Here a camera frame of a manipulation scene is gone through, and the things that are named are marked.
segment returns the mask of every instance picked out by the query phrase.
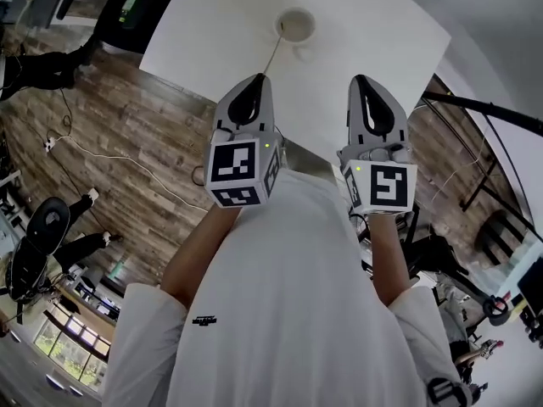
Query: black metal stand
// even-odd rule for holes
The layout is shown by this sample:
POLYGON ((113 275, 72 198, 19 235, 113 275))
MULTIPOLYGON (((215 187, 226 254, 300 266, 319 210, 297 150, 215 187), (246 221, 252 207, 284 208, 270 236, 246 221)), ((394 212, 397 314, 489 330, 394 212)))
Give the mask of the black metal stand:
POLYGON ((494 116, 499 120, 504 120, 510 124, 520 126, 527 131, 531 131, 540 137, 543 137, 543 121, 527 116, 519 112, 514 112, 509 109, 504 109, 494 104, 481 103, 474 99, 455 97, 454 95, 443 95, 442 93, 435 93, 425 91, 423 98, 431 101, 439 101, 440 103, 446 103, 450 105, 456 105, 464 109, 474 110, 488 116, 494 116))
MULTIPOLYGON (((481 190, 483 190, 484 192, 486 192, 489 196, 491 196, 497 203, 499 203, 501 206, 503 206, 505 209, 507 209, 511 214, 513 214, 515 217, 517 217, 517 219, 524 225, 526 226, 526 228, 532 232, 536 237, 538 237, 542 242, 543 242, 543 238, 540 236, 540 234, 537 233, 537 231, 535 230, 534 226, 529 222, 527 221, 526 219, 524 219, 523 215, 520 214, 517 210, 515 210, 515 208, 513 208, 509 203, 507 203, 505 200, 503 200, 502 198, 500 198, 500 196, 493 190, 491 190, 490 188, 488 188, 486 186, 486 180, 488 179, 488 175, 490 174, 490 172, 494 169, 495 167, 495 160, 492 162, 492 165, 490 166, 488 172, 487 172, 487 176, 483 176, 483 179, 481 180, 481 182, 479 183, 479 185, 477 186, 477 188, 475 189, 475 192, 473 192, 473 194, 471 195, 471 197, 467 200, 466 203, 463 203, 463 202, 460 202, 460 207, 462 208, 462 211, 463 212, 466 212, 467 209, 470 207, 470 205, 473 203, 473 200, 477 197, 477 195, 479 194, 479 192, 481 190)), ((515 235, 515 237, 517 239, 519 239, 521 242, 522 242, 522 238, 518 238, 518 235, 515 235)))

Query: green bottle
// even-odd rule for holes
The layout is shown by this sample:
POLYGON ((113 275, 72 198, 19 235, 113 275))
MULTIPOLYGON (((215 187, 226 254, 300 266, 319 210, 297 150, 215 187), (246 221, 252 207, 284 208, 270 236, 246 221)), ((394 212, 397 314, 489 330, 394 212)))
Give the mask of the green bottle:
POLYGON ((126 0, 125 1, 125 4, 123 5, 122 10, 120 11, 119 21, 121 23, 124 23, 126 21, 126 16, 128 15, 128 13, 134 7, 135 2, 136 2, 136 0, 126 0))

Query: white wall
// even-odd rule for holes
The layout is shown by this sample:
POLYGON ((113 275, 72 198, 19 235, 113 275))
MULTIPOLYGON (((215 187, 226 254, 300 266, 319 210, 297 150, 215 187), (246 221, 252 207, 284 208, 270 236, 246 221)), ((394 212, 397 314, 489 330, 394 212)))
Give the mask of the white wall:
MULTIPOLYGON (((451 34, 436 73, 456 95, 543 118, 543 0, 414 1, 451 34)), ((483 116, 472 116, 484 131, 483 116)), ((490 131, 489 144, 518 195, 524 216, 531 216, 543 231, 543 198, 539 197, 543 175, 537 172, 543 138, 499 120, 493 123, 518 170, 529 207, 507 156, 490 131)))

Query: wooden floor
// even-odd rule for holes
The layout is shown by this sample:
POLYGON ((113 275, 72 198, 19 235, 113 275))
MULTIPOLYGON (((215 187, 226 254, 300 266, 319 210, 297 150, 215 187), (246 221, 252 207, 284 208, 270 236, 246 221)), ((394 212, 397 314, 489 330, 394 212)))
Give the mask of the wooden floor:
MULTIPOLYGON (((37 35, 31 33, 25 45, 29 54, 71 51, 90 34, 84 28, 54 27, 37 35)), ((6 42, 11 48, 21 39, 8 30, 6 42)), ((190 175, 203 162, 214 104, 143 73, 137 68, 140 59, 141 56, 104 50, 95 54, 91 66, 83 68, 76 88, 64 90, 73 112, 71 135, 94 153, 131 156, 187 202, 209 208, 210 199, 202 187, 192 183, 190 175)), ((477 154, 482 136, 471 121, 458 111, 438 107, 477 154)), ((79 192, 91 187, 98 189, 100 198, 92 212, 105 229, 125 238, 122 243, 112 243, 95 253, 92 261, 107 271, 124 261, 117 276, 122 284, 159 282, 165 264, 204 213, 165 192, 129 161, 94 158, 67 140, 59 142, 52 154, 45 154, 43 138, 48 130, 61 134, 68 131, 63 126, 66 112, 59 91, 31 88, 0 103, 10 152, 23 173, 21 191, 30 198, 33 209, 53 195, 68 203, 75 202, 79 198, 77 190, 60 162, 79 192)), ((413 156, 419 166, 417 201, 427 213, 426 221, 431 212, 430 220, 436 230, 447 236, 463 264, 475 260, 488 264, 473 251, 473 240, 483 221, 499 207, 484 194, 466 214, 458 206, 476 187, 481 172, 474 165, 461 168, 473 159, 428 108, 414 112, 409 125, 413 156), (438 189, 458 168, 461 169, 432 202, 438 189)), ((484 146, 481 163, 485 168, 489 156, 489 149, 484 146)), ((513 200, 499 170, 494 172, 492 182, 502 197, 513 200)), ((102 231, 101 225, 86 213, 69 237, 102 231)))

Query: white cable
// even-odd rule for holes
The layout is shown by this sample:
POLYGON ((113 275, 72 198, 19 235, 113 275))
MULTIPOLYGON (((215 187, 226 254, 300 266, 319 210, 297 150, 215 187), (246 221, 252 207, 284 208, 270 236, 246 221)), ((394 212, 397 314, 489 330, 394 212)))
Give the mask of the white cable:
POLYGON ((443 184, 443 186, 441 186, 437 192, 435 192, 435 195, 434 197, 432 198, 432 200, 430 201, 430 223, 428 225, 428 231, 430 230, 430 226, 432 225, 432 218, 434 216, 434 200, 438 197, 438 194, 440 194, 441 192, 443 192, 443 190, 445 189, 445 186, 449 183, 449 181, 452 179, 452 177, 454 175, 456 175, 457 172, 459 172, 460 170, 464 169, 465 167, 469 167, 473 164, 476 164, 478 163, 480 160, 481 160, 481 154, 483 153, 483 148, 484 148, 484 142, 486 141, 486 132, 487 130, 489 129, 489 127, 487 126, 486 129, 484 130, 484 134, 483 134, 483 141, 481 142, 481 147, 479 149, 479 155, 477 155, 477 158, 472 161, 471 163, 467 163, 463 166, 460 166, 458 169, 456 169, 454 172, 451 173, 451 176, 449 176, 447 178, 447 180, 445 181, 445 183, 443 184))
POLYGON ((479 149, 479 155, 477 156, 477 158, 472 161, 471 163, 467 163, 465 164, 464 166, 460 166, 458 169, 456 169, 454 172, 452 172, 451 176, 449 176, 447 178, 447 181, 445 181, 445 184, 443 184, 443 186, 441 186, 441 188, 435 193, 434 197, 432 198, 432 200, 430 201, 430 204, 434 204, 434 200, 435 198, 437 198, 438 194, 440 194, 443 189, 445 188, 445 186, 447 185, 447 183, 451 180, 451 178, 456 175, 457 172, 459 172, 460 170, 464 169, 465 167, 468 167, 468 166, 471 166, 472 164, 476 164, 479 162, 479 160, 481 159, 481 154, 483 153, 483 148, 484 148, 484 141, 486 140, 486 131, 489 129, 489 127, 487 126, 486 127, 486 130, 484 130, 484 135, 483 135, 483 141, 481 142, 481 148, 479 149))
POLYGON ((148 174, 151 175, 151 177, 157 181, 160 186, 162 188, 164 188, 165 191, 167 191, 171 196, 173 196, 174 198, 178 198, 181 202, 183 202, 184 204, 186 204, 187 206, 191 207, 191 208, 194 208, 194 209, 199 209, 200 211, 204 211, 205 213, 208 212, 207 209, 204 209, 204 208, 201 208, 197 205, 192 205, 190 204, 189 202, 187 202, 185 199, 181 198, 180 196, 177 196, 174 192, 171 192, 170 190, 168 190, 166 188, 166 186, 162 183, 162 181, 157 178, 154 173, 149 170, 147 167, 145 166, 142 166, 141 164, 139 164, 137 161, 131 159, 130 157, 125 157, 125 156, 112 156, 112 155, 101 155, 99 153, 92 153, 91 151, 88 151, 86 150, 83 146, 81 146, 78 142, 76 142, 74 140, 74 138, 72 136, 62 136, 62 137, 59 137, 58 139, 56 139, 57 142, 61 141, 62 139, 70 139, 81 151, 83 151, 84 153, 88 153, 89 155, 92 155, 93 157, 97 157, 99 159, 127 159, 128 161, 131 161, 133 164, 135 164, 137 167, 140 167, 142 168, 143 170, 145 170, 148 174))

